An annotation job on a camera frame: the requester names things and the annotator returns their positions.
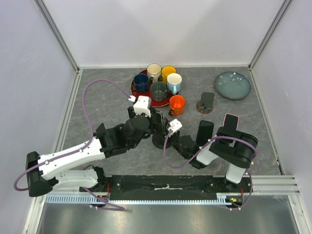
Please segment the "black round-base phone stand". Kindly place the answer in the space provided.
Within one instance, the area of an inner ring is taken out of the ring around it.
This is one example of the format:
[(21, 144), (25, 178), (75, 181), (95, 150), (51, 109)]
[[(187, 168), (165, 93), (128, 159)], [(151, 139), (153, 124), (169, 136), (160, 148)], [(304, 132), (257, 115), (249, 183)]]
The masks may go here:
[[(163, 149), (165, 143), (165, 137), (159, 134), (154, 134), (152, 136), (152, 143), (158, 149)], [(172, 145), (172, 141), (170, 139), (167, 140), (166, 149), (170, 148)]]

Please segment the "black phone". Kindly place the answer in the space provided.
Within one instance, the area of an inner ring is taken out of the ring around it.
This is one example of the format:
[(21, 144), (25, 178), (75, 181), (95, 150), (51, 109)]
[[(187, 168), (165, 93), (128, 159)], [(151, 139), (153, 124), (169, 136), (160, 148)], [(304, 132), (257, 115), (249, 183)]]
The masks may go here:
[(201, 120), (198, 127), (196, 136), (196, 143), (198, 146), (204, 146), (209, 139), (212, 138), (214, 131), (214, 123)]

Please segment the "pink case smartphone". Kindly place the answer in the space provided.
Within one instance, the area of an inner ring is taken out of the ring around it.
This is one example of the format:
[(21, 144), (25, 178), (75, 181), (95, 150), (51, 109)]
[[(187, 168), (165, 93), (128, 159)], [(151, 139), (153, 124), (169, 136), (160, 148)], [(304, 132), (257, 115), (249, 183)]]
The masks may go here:
[(237, 130), (239, 126), (239, 117), (233, 114), (226, 113), (223, 120), (223, 127)]

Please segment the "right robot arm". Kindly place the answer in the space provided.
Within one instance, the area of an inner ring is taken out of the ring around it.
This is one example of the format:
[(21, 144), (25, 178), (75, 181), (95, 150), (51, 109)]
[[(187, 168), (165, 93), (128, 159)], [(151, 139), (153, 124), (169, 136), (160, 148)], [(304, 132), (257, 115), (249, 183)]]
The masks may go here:
[[(180, 166), (173, 166), (168, 162), (166, 147), (169, 141), (187, 162)], [(203, 169), (217, 158), (227, 161), (229, 166), (223, 179), (223, 186), (227, 191), (234, 192), (241, 188), (242, 178), (257, 155), (257, 145), (258, 139), (255, 136), (221, 126), (216, 135), (206, 139), (206, 143), (202, 146), (190, 136), (180, 136), (179, 132), (173, 133), (172, 129), (169, 129), (160, 148), (163, 150), (166, 163), (173, 169), (179, 169), (186, 164)]]

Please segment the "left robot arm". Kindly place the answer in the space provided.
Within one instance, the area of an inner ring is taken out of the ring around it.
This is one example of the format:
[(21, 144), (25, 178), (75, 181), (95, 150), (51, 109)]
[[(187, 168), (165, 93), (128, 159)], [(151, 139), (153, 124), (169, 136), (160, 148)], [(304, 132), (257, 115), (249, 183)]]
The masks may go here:
[(167, 133), (168, 119), (161, 111), (150, 109), (151, 115), (135, 114), (128, 108), (129, 119), (113, 128), (101, 123), (92, 138), (80, 145), (48, 155), (36, 151), (26, 156), (28, 194), (38, 197), (60, 184), (60, 174), (81, 164), (109, 158), (134, 149), (153, 134)]

